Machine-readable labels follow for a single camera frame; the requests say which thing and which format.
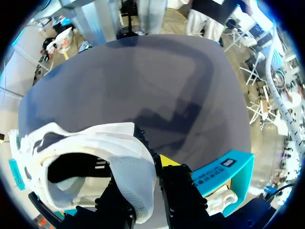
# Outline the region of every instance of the gray flexible tube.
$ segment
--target gray flexible tube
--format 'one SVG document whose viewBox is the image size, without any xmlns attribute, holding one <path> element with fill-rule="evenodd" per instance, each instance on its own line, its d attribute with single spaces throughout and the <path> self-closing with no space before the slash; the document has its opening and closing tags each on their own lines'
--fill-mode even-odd
<svg viewBox="0 0 305 229">
<path fill-rule="evenodd" d="M 276 24 L 274 22 L 274 29 L 273 29 L 273 37 L 276 34 Z M 279 95 L 277 88 L 273 82 L 272 76 L 271 76 L 271 62 L 275 50 L 275 39 L 273 39 L 272 44 L 271 44 L 271 49 L 268 54 L 267 60 L 266 60 L 266 79 L 267 79 L 267 84 L 269 86 L 269 89 L 271 91 L 271 94 L 274 98 L 274 101 L 277 105 L 277 108 L 279 109 L 282 118 L 286 121 L 288 131 L 290 136 L 292 137 L 293 142 L 295 143 L 296 150 L 298 151 L 299 157 L 302 158 L 305 155 L 305 145 L 301 139 L 300 133 L 299 133 L 299 128 L 295 125 L 295 122 L 292 119 L 291 114 L 285 107 L 283 100 L 281 96 Z"/>
</svg>

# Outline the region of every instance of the white shoe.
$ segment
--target white shoe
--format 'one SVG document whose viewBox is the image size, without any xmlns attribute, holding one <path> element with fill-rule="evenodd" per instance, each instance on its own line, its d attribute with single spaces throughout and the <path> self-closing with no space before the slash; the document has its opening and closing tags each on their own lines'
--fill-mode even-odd
<svg viewBox="0 0 305 229">
<path fill-rule="evenodd" d="M 14 159 L 26 187 L 59 210 L 95 206 L 110 181 L 96 176 L 103 169 L 97 167 L 107 161 L 120 192 L 135 209 L 136 223 L 144 223 L 153 213 L 156 172 L 134 130 L 134 123 L 116 123 L 70 133 L 49 123 L 21 139 Z"/>
</svg>

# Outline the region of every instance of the blue jeans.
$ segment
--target blue jeans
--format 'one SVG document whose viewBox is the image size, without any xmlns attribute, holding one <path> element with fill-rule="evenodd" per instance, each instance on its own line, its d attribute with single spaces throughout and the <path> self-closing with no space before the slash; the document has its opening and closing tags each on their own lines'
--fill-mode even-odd
<svg viewBox="0 0 305 229">
<path fill-rule="evenodd" d="M 138 0 L 138 16 L 144 34 L 159 34 L 167 0 Z"/>
</svg>

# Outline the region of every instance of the white pants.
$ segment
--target white pants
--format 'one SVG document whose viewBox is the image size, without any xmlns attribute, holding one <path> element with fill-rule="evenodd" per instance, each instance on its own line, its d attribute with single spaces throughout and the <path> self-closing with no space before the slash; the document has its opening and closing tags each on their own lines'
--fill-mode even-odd
<svg viewBox="0 0 305 229">
<path fill-rule="evenodd" d="M 204 28 L 204 38 L 219 42 L 224 26 L 214 19 L 191 9 L 186 25 L 186 35 L 194 36 Z"/>
<path fill-rule="evenodd" d="M 141 32 L 159 34 L 167 0 L 138 0 L 138 16 Z"/>
</svg>

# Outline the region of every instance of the gray fabric surface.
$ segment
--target gray fabric surface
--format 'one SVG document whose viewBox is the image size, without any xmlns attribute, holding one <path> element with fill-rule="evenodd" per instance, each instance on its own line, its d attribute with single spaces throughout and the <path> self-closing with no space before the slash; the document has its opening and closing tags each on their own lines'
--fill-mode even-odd
<svg viewBox="0 0 305 229">
<path fill-rule="evenodd" d="M 227 57 L 183 35 L 122 39 L 84 51 L 21 100 L 20 137 L 56 122 L 67 131 L 135 122 L 151 148 L 198 169 L 226 152 L 250 152 L 244 97 Z"/>
</svg>

